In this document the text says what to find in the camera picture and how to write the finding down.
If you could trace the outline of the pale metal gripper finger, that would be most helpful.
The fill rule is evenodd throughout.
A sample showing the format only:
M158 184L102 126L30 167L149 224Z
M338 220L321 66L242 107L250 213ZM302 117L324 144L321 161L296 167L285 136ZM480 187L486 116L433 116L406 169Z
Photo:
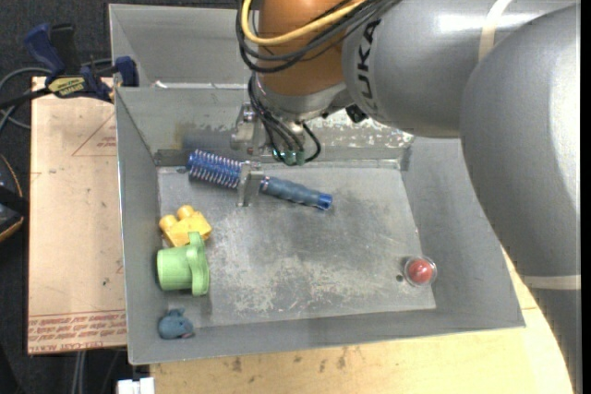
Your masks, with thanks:
M240 174L237 187L237 205L250 206L259 194L263 172L261 170L243 170Z

